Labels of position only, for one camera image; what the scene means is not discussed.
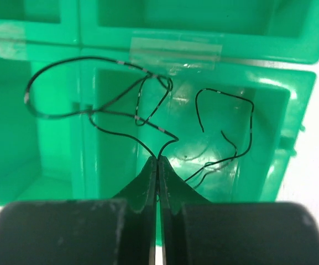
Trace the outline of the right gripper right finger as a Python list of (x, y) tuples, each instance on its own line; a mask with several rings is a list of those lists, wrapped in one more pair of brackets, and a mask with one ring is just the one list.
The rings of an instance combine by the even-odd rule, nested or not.
[(164, 264), (319, 264), (319, 229), (300, 204), (213, 203), (159, 158)]

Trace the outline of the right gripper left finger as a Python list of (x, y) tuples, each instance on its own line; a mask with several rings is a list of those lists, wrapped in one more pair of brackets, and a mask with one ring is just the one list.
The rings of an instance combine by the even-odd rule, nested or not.
[(156, 170), (151, 157), (110, 199), (6, 205), (0, 264), (154, 264)]

